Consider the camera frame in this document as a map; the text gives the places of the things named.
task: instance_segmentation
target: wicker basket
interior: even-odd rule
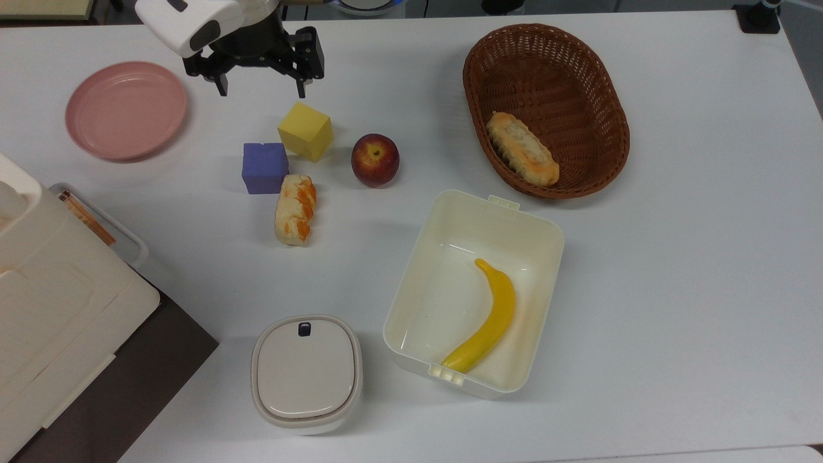
[[[629,155],[629,125],[606,68],[582,41],[555,27],[519,24],[492,31],[463,66],[463,87],[477,137],[497,173],[539,198],[579,198],[620,173]],[[560,164],[552,186],[528,183],[492,145],[493,111],[522,120]]]

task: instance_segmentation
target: yellow banana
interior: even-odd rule
[[[465,373],[474,368],[497,345],[497,341],[509,328],[514,318],[514,286],[505,273],[495,269],[483,259],[474,264],[486,274],[494,302],[486,322],[471,338],[460,344],[441,363],[444,367]]]

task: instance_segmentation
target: black clamp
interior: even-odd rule
[[[735,5],[737,22],[747,34],[777,34],[780,32],[781,0],[761,0],[755,5]]]
[[[183,58],[189,76],[203,76],[217,85],[221,96],[228,94],[226,74],[234,67],[271,68],[297,82],[297,94],[305,98],[305,84],[325,75],[323,49],[317,30],[304,27],[288,35],[277,12],[263,21],[242,27],[210,45],[212,53],[202,51]]]

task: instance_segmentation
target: white plastic container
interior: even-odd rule
[[[0,155],[0,461],[114,359],[160,294]]]
[[[360,342],[333,316],[278,321],[254,346],[251,380],[254,405],[266,421],[297,434],[328,433],[360,399]]]
[[[519,204],[450,190],[435,200],[417,237],[383,337],[398,364],[482,399],[520,389],[528,379],[554,292],[563,232],[519,211]],[[514,285],[514,319],[496,347],[463,374],[440,363],[486,320],[492,296],[474,260]]]

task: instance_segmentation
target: apple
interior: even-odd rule
[[[389,137],[369,133],[357,140],[351,150],[351,169],[358,180],[377,188],[387,184],[400,167],[398,147]]]

